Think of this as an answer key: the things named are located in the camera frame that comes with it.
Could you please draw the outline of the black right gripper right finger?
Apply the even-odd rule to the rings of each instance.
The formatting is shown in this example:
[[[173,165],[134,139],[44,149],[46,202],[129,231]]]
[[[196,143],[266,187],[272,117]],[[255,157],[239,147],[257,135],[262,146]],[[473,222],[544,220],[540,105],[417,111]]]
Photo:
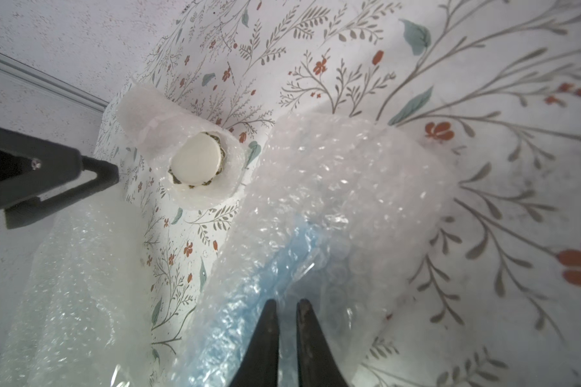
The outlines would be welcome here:
[[[296,341],[299,387],[348,387],[307,299],[296,309]]]

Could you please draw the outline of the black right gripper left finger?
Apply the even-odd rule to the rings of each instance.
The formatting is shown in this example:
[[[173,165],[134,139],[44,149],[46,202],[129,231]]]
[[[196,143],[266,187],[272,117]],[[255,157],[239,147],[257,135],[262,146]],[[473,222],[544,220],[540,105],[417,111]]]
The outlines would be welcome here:
[[[276,387],[279,370],[277,303],[267,300],[230,387]]]

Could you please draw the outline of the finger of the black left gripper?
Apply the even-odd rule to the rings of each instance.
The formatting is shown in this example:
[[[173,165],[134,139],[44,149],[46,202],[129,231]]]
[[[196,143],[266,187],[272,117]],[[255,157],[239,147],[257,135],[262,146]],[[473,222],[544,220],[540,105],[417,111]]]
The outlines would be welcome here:
[[[0,211],[30,226],[119,182],[119,169],[76,148],[0,128]]]

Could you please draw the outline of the blue vase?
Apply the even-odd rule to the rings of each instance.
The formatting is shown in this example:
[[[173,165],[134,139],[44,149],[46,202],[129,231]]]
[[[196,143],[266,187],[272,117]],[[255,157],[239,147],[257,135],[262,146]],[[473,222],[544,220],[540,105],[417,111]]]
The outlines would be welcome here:
[[[317,255],[325,232],[322,227],[300,221],[291,229],[282,247],[266,254],[263,264],[245,265],[238,277],[228,277],[217,287],[213,299],[201,304],[204,321],[194,359],[183,370],[183,386],[226,386],[240,367],[258,319],[269,300],[278,301],[298,281],[300,272]]]

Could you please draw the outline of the bubble wrap around vase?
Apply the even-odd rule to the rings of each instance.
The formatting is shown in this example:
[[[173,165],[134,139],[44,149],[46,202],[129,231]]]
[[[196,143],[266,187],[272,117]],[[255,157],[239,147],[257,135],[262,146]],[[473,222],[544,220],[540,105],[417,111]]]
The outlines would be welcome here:
[[[276,301],[279,385],[298,381],[295,313],[304,298],[342,376],[352,380],[429,252],[455,186],[451,167],[398,129],[329,114],[279,119],[203,287],[169,385],[183,386],[183,370],[203,341],[201,304],[218,286],[229,288],[226,279],[245,272],[245,265],[265,263],[300,221],[322,227],[325,237]]]

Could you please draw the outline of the loose bubble wrap sheet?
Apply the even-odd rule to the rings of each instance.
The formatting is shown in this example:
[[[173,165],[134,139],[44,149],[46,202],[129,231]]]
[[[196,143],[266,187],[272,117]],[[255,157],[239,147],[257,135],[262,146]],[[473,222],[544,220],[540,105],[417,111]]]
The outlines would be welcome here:
[[[56,216],[36,250],[0,386],[146,386],[145,221],[118,188]]]

